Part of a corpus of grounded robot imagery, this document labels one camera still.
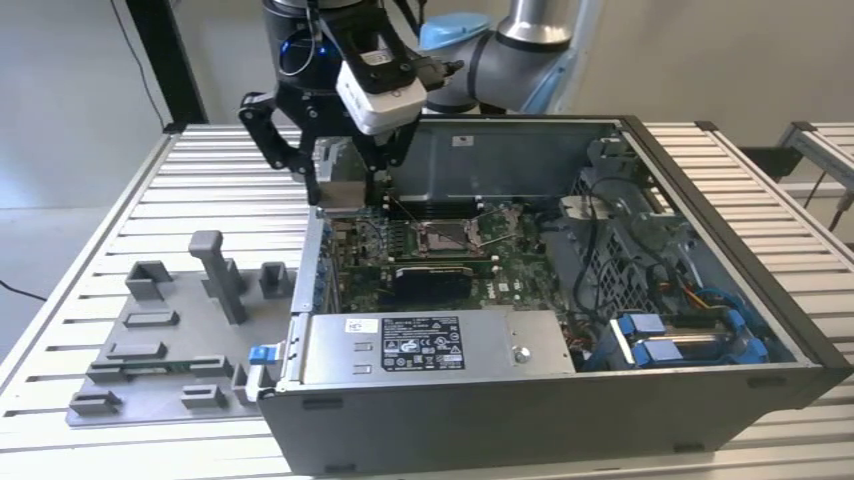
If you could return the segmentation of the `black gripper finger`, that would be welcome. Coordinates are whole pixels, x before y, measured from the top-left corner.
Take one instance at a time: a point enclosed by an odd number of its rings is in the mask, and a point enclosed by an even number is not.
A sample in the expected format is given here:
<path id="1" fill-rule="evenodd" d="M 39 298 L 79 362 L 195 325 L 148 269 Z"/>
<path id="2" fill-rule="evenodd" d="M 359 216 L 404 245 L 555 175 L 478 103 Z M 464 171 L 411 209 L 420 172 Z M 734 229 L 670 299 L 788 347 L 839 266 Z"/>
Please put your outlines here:
<path id="1" fill-rule="evenodd" d="M 276 107 L 273 93 L 249 92 L 244 95 L 237 111 L 239 120 L 256 147 L 273 170 L 287 169 L 299 174 L 307 190 L 307 202 L 319 204 L 321 191 L 312 158 L 315 139 L 301 136 L 307 146 L 293 147 L 281 137 L 272 116 Z"/>
<path id="2" fill-rule="evenodd" d="M 375 174 L 385 171 L 389 167 L 399 167 L 405 160 L 420 118 L 421 116 L 417 115 L 411 123 L 393 129 L 389 132 L 384 144 L 377 142 L 375 136 L 369 136 L 363 133 L 357 133 L 352 137 L 352 144 L 356 148 L 356 152 L 359 153 L 365 169 L 364 201 L 367 205 L 375 205 L 380 198 L 380 195 L 377 194 Z"/>

